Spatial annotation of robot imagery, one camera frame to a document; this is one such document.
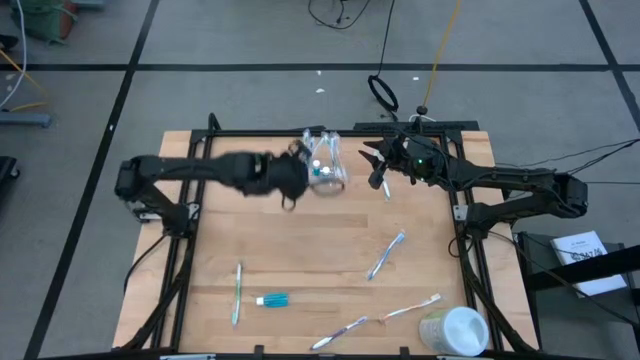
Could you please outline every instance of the black floor stripe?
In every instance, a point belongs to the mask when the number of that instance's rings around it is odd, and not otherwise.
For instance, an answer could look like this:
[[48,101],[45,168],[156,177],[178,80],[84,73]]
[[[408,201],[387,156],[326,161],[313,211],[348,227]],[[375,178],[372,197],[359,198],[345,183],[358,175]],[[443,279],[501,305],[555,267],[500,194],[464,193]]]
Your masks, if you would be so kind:
[[76,211],[76,215],[73,218],[73,223],[71,224],[69,235],[67,236],[64,248],[62,249],[62,255],[60,256],[58,266],[56,267],[56,271],[53,275],[53,280],[51,281],[51,285],[49,286],[49,291],[47,292],[44,304],[42,305],[42,309],[40,310],[40,315],[38,316],[36,326],[33,329],[33,333],[31,334],[31,339],[29,340],[29,345],[27,346],[27,350],[24,355],[24,358],[27,360],[36,359],[40,354],[40,350],[42,349],[42,344],[47,334],[49,324],[51,323],[51,318],[53,317],[53,312],[58,303],[58,299],[60,298],[60,293],[62,292],[65,277],[67,276],[67,272],[69,271],[69,267],[71,266],[71,260],[73,258],[73,254],[75,253],[76,246],[78,245],[82,227],[84,226],[85,220],[87,218],[87,213],[89,212],[89,207],[91,206],[91,201],[96,191],[96,186],[98,184],[98,180],[100,179],[100,174],[102,172],[102,168],[104,167],[105,159],[107,158],[109,146],[111,145],[111,140],[113,139],[113,134],[118,125],[118,120],[120,119],[122,108],[131,87],[131,81],[135,73],[136,65],[140,60],[140,55],[142,54],[142,49],[144,48],[144,44],[147,40],[149,29],[151,28],[151,23],[153,22],[153,17],[155,16],[156,9],[158,8],[158,2],[159,0],[152,0],[150,2],[149,9],[147,10],[147,15],[145,16],[144,22],[142,23],[142,28],[140,29],[140,33],[138,34],[138,40],[136,41],[136,45],[133,49],[133,54],[131,55],[131,59],[129,60],[129,65],[127,66],[126,73],[122,80],[122,85],[120,85],[120,91],[118,92],[118,96],[116,97],[111,115],[109,116],[109,122],[105,127],[104,134],[102,135],[102,141],[100,141],[98,152],[96,154],[93,166],[91,167],[89,179],[87,180],[87,183],[85,185],[78,210]]
[[[387,71],[430,71],[433,64],[384,64]],[[623,71],[640,71],[640,64],[619,66]],[[608,64],[440,64],[438,71],[478,72],[602,72],[612,70]],[[32,64],[29,71],[126,71],[125,64]],[[0,71],[13,71],[9,64]],[[376,63],[283,63],[283,64],[139,64],[136,71],[174,72],[242,72],[242,71],[375,71]]]
[[593,31],[593,35],[596,37],[598,44],[600,45],[600,49],[602,49],[602,53],[604,54],[604,58],[607,60],[607,63],[611,67],[611,72],[613,73],[613,77],[618,84],[618,88],[620,89],[620,93],[622,94],[622,98],[625,103],[627,103],[627,107],[629,108],[629,112],[631,113],[631,117],[633,121],[636,123],[636,127],[640,130],[640,108],[638,108],[638,102],[636,101],[636,97],[631,91],[627,80],[624,78],[622,73],[622,67],[618,64],[616,57],[613,55],[613,51],[611,51],[611,47],[607,42],[607,39],[602,32],[602,28],[596,19],[595,14],[593,13],[593,9],[591,5],[589,5],[589,1],[580,0],[580,6],[582,6],[582,10],[589,21],[589,25],[591,26],[591,30]]

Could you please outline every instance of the yellow cable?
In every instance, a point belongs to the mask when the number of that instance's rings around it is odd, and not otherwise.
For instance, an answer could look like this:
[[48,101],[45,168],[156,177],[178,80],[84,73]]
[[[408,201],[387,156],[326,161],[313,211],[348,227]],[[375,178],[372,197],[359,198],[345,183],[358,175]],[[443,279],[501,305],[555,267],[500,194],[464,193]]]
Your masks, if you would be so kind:
[[[20,69],[20,67],[18,66],[18,64],[16,64],[10,57],[9,55],[7,55],[4,51],[2,51],[2,49],[0,49],[0,55],[2,55],[2,57],[4,57],[16,70],[18,70],[18,72],[22,72],[22,69]],[[40,90],[40,92],[44,95],[45,99],[49,98],[49,93],[47,92],[47,90],[40,86],[40,84],[38,84],[37,81],[33,80],[33,78],[28,74],[28,73],[24,73],[24,77],[27,78],[27,80],[29,80],[29,82],[31,82],[33,85],[35,85],[35,87],[38,88],[38,90]],[[21,106],[17,106],[11,110],[9,110],[9,112],[14,112],[14,111],[20,111],[20,110],[25,110],[25,109],[30,109],[30,108],[34,108],[34,107],[40,107],[40,106],[45,106],[47,105],[47,102],[36,102],[36,103],[31,103],[31,104],[25,104],[25,105],[21,105]]]
[[453,10],[453,15],[451,15],[451,19],[449,20],[449,25],[447,25],[447,30],[444,32],[444,36],[442,37],[442,42],[440,43],[440,47],[438,48],[438,52],[436,53],[436,60],[433,62],[433,67],[431,68],[431,76],[429,77],[429,85],[427,86],[427,95],[424,97],[424,102],[422,106],[427,106],[427,102],[429,102],[429,97],[431,96],[431,86],[433,85],[436,79],[436,71],[438,69],[438,63],[440,62],[440,56],[442,56],[442,52],[444,50],[447,41],[449,40],[449,33],[451,33],[451,28],[453,27],[453,22],[456,20],[458,16],[458,12],[460,11],[460,3],[462,0],[458,0],[456,2],[456,8]]

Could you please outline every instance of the wooden table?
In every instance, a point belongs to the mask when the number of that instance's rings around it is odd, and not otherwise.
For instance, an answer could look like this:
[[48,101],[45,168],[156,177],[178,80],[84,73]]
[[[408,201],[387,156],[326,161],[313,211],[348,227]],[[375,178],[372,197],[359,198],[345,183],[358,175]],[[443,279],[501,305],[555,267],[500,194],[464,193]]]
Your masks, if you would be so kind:
[[[487,133],[462,134],[468,160],[494,164]],[[160,155],[186,156],[189,137],[189,132],[165,133]],[[345,193],[327,199],[308,191],[292,213],[281,209],[280,194],[245,198],[220,184],[207,183],[181,352],[251,353],[254,345],[262,344],[268,353],[307,353],[320,338],[363,315],[377,319],[440,293],[444,300],[435,305],[393,318],[387,325],[370,321],[322,349],[398,354],[400,346],[409,346],[412,354],[432,353],[420,341],[420,319],[438,309],[466,305],[459,260],[447,253],[454,237],[449,197],[438,187],[411,186],[408,178],[388,172],[392,200],[385,202],[382,191],[372,190],[367,183],[371,168],[357,153],[367,149],[364,140],[342,139],[343,162],[351,176]],[[290,141],[216,138],[212,156],[236,150],[279,154]],[[179,182],[157,185],[177,200]],[[499,190],[473,192],[476,202],[502,201]],[[394,249],[375,279],[367,281],[368,269],[401,229],[407,234],[405,242]],[[493,230],[511,236],[505,224]],[[159,222],[142,226],[136,258],[160,232]],[[114,346],[129,340],[157,304],[168,243],[133,273]],[[513,246],[498,237],[488,238],[484,246],[496,304],[523,339],[537,347]],[[244,263],[242,305],[239,324],[233,329],[235,272],[240,260]],[[289,293],[290,306],[258,307],[255,298],[268,292]],[[167,313],[163,344],[169,342],[173,311]]]

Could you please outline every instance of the wooden tabletop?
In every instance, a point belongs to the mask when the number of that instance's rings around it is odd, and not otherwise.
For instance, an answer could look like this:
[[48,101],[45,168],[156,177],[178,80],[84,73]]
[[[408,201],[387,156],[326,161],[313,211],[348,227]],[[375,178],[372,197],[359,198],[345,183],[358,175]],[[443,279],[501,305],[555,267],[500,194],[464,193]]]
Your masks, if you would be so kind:
[[[189,137],[189,132],[165,133],[160,155],[186,156]],[[279,154],[291,140],[215,138],[212,156],[238,150]],[[466,305],[459,260],[447,253],[454,237],[449,197],[439,187],[411,186],[408,178],[388,172],[385,178],[392,199],[385,202],[382,191],[372,190],[367,183],[371,168],[357,152],[367,149],[364,140],[342,138],[342,160],[350,174],[346,191],[336,198],[320,198],[308,191],[291,213],[281,209],[280,194],[245,198],[220,184],[207,183],[181,352],[251,353],[255,345],[262,344],[268,353],[307,353],[319,339],[361,316],[377,319],[439,293],[443,300],[434,305],[392,318],[386,325],[370,321],[322,349],[397,354],[399,347],[409,346],[412,354],[433,353],[420,341],[420,319],[435,310]],[[463,140],[469,161],[494,164],[487,133],[463,132]],[[177,200],[179,182],[157,185]],[[499,190],[473,192],[476,202],[502,201]],[[404,243],[394,249],[377,276],[367,281],[367,271],[400,230],[406,232]],[[493,231],[511,236],[506,224]],[[136,258],[160,233],[159,222],[142,226]],[[131,276],[114,346],[127,342],[157,304],[168,244]],[[484,246],[497,306],[523,339],[537,348],[513,246],[491,236]],[[244,264],[242,305],[234,329],[231,313],[239,261]],[[257,306],[255,298],[269,292],[287,292],[290,305],[279,309]],[[163,344],[169,343],[173,316],[172,307]]]

